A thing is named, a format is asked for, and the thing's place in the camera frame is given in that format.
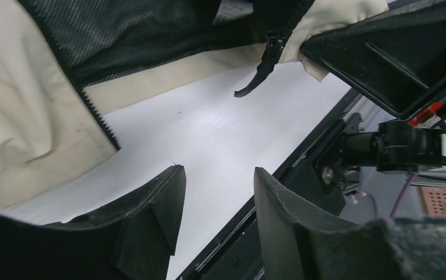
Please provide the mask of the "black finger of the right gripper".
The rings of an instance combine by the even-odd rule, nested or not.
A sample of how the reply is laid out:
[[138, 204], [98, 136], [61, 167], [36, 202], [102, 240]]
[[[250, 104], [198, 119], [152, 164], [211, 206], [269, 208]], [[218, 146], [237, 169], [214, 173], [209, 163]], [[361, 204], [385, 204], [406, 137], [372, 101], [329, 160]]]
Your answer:
[[446, 119], [446, 1], [395, 1], [311, 37], [301, 52], [398, 119], [436, 102]]

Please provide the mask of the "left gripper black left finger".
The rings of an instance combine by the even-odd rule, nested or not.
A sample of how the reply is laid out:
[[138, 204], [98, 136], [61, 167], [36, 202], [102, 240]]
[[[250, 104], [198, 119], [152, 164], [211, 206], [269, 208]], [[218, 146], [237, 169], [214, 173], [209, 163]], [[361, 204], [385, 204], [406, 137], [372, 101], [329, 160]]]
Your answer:
[[174, 165], [68, 223], [0, 215], [0, 279], [165, 279], [185, 192], [184, 167]]

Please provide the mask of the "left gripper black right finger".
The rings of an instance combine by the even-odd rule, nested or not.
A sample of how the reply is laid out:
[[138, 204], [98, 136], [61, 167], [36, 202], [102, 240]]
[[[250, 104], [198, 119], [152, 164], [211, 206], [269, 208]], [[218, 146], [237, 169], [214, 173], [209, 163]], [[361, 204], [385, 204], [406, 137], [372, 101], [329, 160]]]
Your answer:
[[446, 218], [358, 225], [300, 197], [261, 167], [254, 192], [266, 279], [446, 279]]

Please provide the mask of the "beige jacket with black lining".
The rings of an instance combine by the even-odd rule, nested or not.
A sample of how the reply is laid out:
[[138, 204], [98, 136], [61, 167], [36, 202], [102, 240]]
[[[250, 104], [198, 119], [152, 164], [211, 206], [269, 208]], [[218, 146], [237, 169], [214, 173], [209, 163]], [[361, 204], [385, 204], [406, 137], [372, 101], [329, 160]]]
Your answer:
[[0, 1], [0, 209], [71, 181], [120, 146], [103, 114], [259, 63], [327, 71], [314, 35], [385, 1]]

